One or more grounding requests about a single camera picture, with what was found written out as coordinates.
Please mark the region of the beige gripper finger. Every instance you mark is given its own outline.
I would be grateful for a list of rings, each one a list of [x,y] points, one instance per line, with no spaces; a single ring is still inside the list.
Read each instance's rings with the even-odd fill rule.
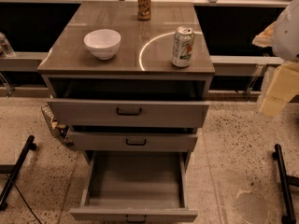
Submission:
[[[298,94],[299,62],[285,62],[275,70],[259,112],[274,117]]]
[[[252,40],[252,44],[261,48],[271,47],[275,24],[275,22],[272,22],[262,32],[256,35]]]

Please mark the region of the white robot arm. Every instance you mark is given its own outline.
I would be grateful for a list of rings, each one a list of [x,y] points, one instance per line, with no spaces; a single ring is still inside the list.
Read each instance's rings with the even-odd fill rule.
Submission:
[[[252,44],[271,47],[283,60],[275,70],[259,108],[260,113],[274,117],[299,94],[299,0],[292,0],[276,21],[253,38]]]

